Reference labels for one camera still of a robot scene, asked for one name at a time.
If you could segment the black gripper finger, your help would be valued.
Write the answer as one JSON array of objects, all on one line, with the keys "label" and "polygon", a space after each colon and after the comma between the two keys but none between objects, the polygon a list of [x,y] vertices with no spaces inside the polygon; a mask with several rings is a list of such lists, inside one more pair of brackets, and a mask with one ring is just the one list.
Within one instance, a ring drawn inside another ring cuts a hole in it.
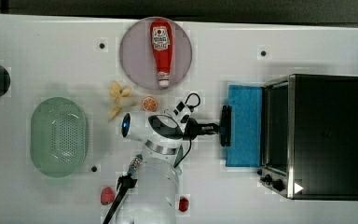
[{"label": "black gripper finger", "polygon": [[206,124],[205,126],[205,129],[208,129],[208,130],[219,130],[220,129],[220,126],[216,123],[209,123],[209,124]]},{"label": "black gripper finger", "polygon": [[206,135],[219,135],[220,134],[220,132],[218,132],[218,131],[208,131],[208,132],[206,132]]}]

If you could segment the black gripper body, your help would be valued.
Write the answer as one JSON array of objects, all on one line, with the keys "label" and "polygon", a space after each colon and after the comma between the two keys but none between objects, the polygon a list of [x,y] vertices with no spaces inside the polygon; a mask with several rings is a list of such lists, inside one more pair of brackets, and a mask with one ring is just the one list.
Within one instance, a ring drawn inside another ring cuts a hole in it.
[{"label": "black gripper body", "polygon": [[187,121],[183,139],[194,140],[198,135],[205,135],[207,124],[197,123],[195,119],[190,118]]}]

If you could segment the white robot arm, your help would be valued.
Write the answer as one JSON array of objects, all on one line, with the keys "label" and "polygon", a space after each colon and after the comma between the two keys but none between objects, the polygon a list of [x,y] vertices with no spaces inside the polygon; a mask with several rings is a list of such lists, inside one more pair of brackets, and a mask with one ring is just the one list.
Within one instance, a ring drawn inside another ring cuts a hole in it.
[{"label": "white robot arm", "polygon": [[163,114],[129,112],[121,124],[122,136],[142,143],[141,152],[117,181],[119,206],[115,224],[176,224],[179,164],[185,141],[220,133],[215,123],[199,123],[193,107],[179,103]]}]

